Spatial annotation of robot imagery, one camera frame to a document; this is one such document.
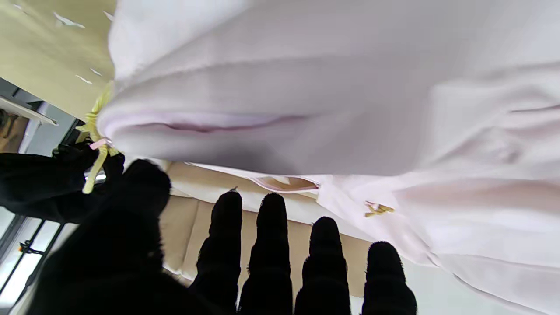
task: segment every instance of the pink garment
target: pink garment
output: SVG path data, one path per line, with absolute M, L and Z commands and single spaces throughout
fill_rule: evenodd
M 560 314 L 560 2 L 186 3 L 118 3 L 117 148 L 308 179 L 407 259 Z

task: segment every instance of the garment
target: garment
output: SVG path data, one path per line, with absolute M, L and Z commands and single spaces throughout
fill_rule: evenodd
M 230 191 L 216 202 L 209 237 L 199 253 L 199 273 L 185 288 L 161 267 L 158 216 L 169 199 L 169 190 L 169 178 L 157 166 L 135 161 L 99 210 L 47 259 L 28 314 L 235 313 L 241 196 Z M 241 293 L 239 313 L 292 314 L 286 209 L 280 195 L 266 196 L 257 225 L 251 274 Z M 332 219 L 322 218 L 314 225 L 307 261 L 305 294 L 296 299 L 296 314 L 315 314 L 313 310 L 324 308 L 324 299 L 332 294 L 338 298 L 327 303 L 333 308 L 323 314 L 349 314 L 346 263 Z M 330 268 L 333 261 L 337 268 Z M 416 300 L 391 245 L 370 247 L 368 275 L 365 315 L 399 310 L 392 313 L 416 313 Z M 343 296 L 338 296 L 337 286 L 342 286 Z M 380 300 L 383 294 L 372 287 L 385 291 L 385 299 Z
M 189 19 L 135 3 L 118 4 L 98 120 L 118 148 L 309 179 L 404 257 L 560 314 L 560 3 L 238 1 Z

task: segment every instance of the beige surface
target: beige surface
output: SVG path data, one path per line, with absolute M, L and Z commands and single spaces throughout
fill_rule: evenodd
M 83 119 L 113 78 L 103 10 L 114 8 L 115 0 L 0 0 L 0 77 Z

